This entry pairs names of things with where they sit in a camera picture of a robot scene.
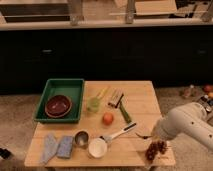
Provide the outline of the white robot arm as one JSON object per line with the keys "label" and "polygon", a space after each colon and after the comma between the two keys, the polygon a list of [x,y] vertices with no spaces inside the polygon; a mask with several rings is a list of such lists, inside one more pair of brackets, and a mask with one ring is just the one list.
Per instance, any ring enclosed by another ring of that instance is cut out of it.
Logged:
{"label": "white robot arm", "polygon": [[171,109],[160,118],[152,135],[161,140],[173,140],[184,133],[213,151],[213,110],[198,102],[192,102]]}

